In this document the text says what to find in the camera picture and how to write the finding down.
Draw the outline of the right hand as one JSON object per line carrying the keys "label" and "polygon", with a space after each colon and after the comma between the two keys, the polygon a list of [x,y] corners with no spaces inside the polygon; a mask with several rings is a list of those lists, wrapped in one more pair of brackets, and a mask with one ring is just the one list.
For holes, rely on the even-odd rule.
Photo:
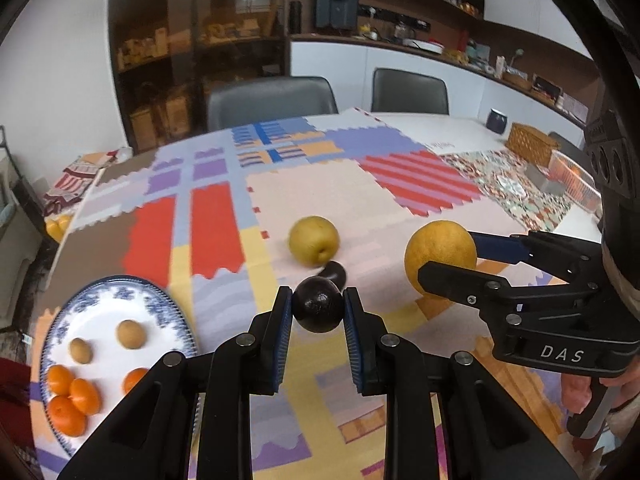
{"label": "right hand", "polygon": [[[614,436],[625,440],[639,417],[639,364],[636,363],[615,378],[601,378],[608,388],[620,387],[620,394],[608,414],[608,426]],[[591,401],[591,379],[571,374],[561,375],[561,399],[572,414],[582,414]]]}

